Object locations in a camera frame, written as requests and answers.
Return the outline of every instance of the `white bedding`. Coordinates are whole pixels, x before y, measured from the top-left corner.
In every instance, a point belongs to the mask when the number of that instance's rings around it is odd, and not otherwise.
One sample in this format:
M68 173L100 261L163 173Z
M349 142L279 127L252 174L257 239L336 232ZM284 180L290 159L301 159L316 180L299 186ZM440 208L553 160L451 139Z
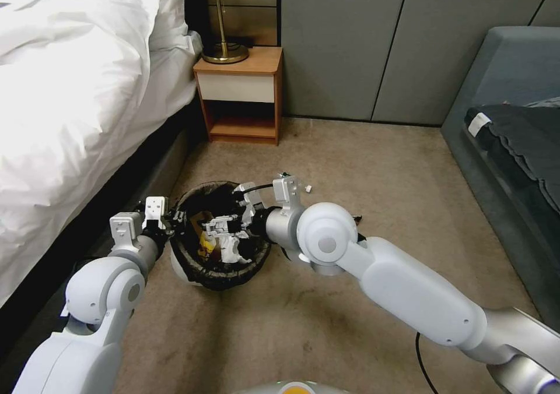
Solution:
M183 0L0 0L0 306L195 92Z

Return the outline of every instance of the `wooden nightstand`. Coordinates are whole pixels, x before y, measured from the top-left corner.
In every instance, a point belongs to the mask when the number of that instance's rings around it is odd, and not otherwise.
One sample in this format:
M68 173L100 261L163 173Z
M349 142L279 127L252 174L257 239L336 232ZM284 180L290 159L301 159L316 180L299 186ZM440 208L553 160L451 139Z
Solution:
M243 62L194 65L210 141L278 144L282 48L254 47Z

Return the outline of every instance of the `sofa armrest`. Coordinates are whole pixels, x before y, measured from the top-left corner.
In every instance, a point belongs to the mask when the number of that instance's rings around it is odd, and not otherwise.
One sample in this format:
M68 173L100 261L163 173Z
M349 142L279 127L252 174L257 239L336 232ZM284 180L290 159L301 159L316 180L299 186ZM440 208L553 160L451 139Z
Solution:
M560 28L490 29L442 126L449 142L474 105L525 105L560 96Z

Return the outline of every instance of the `wall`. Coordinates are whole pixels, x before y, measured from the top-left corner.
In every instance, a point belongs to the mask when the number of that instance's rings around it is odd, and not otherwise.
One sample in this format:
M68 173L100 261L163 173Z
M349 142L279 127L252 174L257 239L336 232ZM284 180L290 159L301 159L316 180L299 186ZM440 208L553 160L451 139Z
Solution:
M440 125L489 28L560 23L542 1L282 0L285 110Z
M402 0L282 0L285 111L369 120Z
M560 27L560 0L543 0L531 21L531 25Z
M208 0L212 32L219 37L216 0ZM277 0L222 0L226 35L232 41L278 45Z

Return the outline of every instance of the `nightstand drawer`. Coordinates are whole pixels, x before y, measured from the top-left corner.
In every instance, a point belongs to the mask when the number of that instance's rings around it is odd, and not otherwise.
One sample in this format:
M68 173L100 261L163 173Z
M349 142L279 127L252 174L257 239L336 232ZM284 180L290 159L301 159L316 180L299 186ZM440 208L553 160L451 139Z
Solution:
M272 75L224 75L198 72L204 100L274 102Z

